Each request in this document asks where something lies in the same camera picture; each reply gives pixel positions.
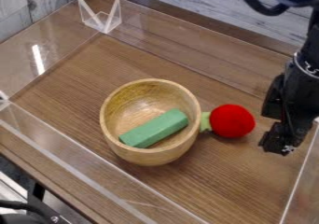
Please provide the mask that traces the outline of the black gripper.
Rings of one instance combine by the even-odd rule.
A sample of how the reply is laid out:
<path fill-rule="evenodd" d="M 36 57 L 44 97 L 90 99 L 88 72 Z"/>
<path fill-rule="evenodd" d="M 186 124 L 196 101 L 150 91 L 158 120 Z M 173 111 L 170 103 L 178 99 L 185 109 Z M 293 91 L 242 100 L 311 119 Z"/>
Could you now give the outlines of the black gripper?
<path fill-rule="evenodd" d="M 258 146 L 265 152 L 286 156 L 301 145 L 312 122 L 319 117 L 319 69 L 293 58 L 274 77 L 261 108 L 274 119 Z"/>

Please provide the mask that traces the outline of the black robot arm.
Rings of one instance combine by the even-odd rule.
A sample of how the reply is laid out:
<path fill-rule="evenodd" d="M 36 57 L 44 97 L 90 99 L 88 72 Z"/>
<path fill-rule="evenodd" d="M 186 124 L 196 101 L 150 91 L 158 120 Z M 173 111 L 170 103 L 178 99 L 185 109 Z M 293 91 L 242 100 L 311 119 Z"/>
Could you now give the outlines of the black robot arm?
<path fill-rule="evenodd" d="M 244 0 L 265 16 L 278 16 L 290 7 L 312 8 L 305 42 L 274 77 L 261 106 L 261 116 L 276 119 L 276 123 L 258 145 L 265 152 L 286 156 L 303 143 L 319 118 L 319 0 L 276 1 L 274 6 L 265 7 L 258 0 Z"/>

